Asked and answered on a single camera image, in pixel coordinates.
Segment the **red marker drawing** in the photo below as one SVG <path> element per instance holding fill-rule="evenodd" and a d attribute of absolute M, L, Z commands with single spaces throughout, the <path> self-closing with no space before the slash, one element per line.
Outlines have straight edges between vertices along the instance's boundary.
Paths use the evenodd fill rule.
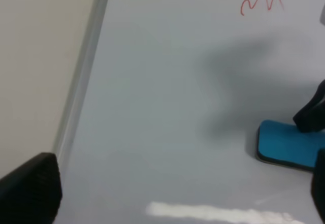
<path fill-rule="evenodd" d="M 266 0 L 266 4 L 267 4 L 267 6 L 268 6 L 268 10 L 271 10 L 271 8 L 272 8 L 272 4 L 273 4 L 273 1 L 274 1 L 274 0 L 271 0 L 271 4 L 269 5 L 269 0 Z M 281 3 L 282 8 L 284 9 L 284 7 L 283 7 L 283 3 L 282 3 L 282 0 L 279 0 L 279 1 L 280 1 L 280 3 Z M 253 8 L 256 6 L 256 3 L 258 2 L 258 0 L 255 1 L 255 3 L 254 3 L 253 6 L 251 5 L 250 0 L 244 0 L 244 1 L 243 1 L 242 6 L 241 6 L 241 8 L 240 8 L 240 14 L 242 14 L 243 16 L 245 16 L 244 13 L 243 13 L 243 7 L 244 7 L 245 2 L 248 2 L 248 6 L 249 6 L 249 8 L 250 8 L 250 9 L 253 9 Z"/>

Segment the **whiteboard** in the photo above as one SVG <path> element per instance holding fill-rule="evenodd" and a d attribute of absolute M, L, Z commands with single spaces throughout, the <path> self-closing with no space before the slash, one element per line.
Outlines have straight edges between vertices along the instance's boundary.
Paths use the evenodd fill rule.
<path fill-rule="evenodd" d="M 325 0 L 108 0 L 57 223 L 321 223 L 261 163 L 324 79 Z"/>

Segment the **white surface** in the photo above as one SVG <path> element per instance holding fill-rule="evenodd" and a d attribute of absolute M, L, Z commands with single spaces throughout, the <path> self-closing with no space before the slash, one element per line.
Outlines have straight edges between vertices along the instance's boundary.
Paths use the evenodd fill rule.
<path fill-rule="evenodd" d="M 54 149 L 94 0 L 0 0 L 0 177 Z"/>
<path fill-rule="evenodd" d="M 324 78 L 325 0 L 243 1 L 108 1 L 56 223 L 321 223 L 311 174 L 253 154 Z"/>

